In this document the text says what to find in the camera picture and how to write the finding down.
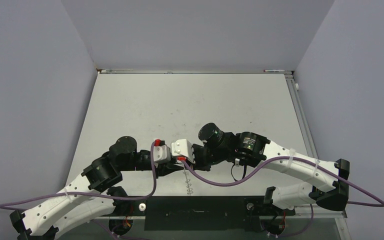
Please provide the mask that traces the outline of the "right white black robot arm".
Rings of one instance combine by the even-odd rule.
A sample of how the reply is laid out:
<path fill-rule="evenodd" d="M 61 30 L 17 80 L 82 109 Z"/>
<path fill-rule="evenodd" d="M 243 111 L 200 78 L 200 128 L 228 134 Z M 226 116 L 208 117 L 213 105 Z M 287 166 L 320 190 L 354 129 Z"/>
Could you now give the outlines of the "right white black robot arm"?
<path fill-rule="evenodd" d="M 198 139 L 203 144 L 193 144 L 192 156 L 184 160 L 190 170 L 206 171 L 224 161 L 254 169 L 244 179 L 227 183 L 228 187 L 245 182 L 262 168 L 298 179 L 298 183 L 290 186 L 266 189 L 262 207 L 269 214 L 302 205 L 316 204 L 337 212 L 347 206 L 349 185 L 346 181 L 350 174 L 347 160 L 319 160 L 253 132 L 224 132 L 212 122 L 201 128 Z"/>

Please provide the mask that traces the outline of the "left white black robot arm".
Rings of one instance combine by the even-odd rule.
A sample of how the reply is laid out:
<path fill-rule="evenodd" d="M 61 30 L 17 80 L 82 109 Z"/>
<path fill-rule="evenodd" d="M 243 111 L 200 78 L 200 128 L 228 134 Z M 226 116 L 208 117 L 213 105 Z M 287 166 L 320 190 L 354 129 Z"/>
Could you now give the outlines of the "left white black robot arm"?
<path fill-rule="evenodd" d="M 123 215 L 128 211 L 129 202 L 146 200 L 155 194 L 158 177 L 179 171 L 178 160 L 193 158 L 192 144 L 186 139 L 170 145 L 156 139 L 150 150 L 138 150 L 133 137 L 122 136 L 59 192 L 33 198 L 32 202 L 42 202 L 12 212 L 10 221 L 18 232 L 17 239 L 56 240 L 96 217 L 113 212 Z M 128 196 L 118 185 L 126 171 L 151 171 L 150 193 Z"/>

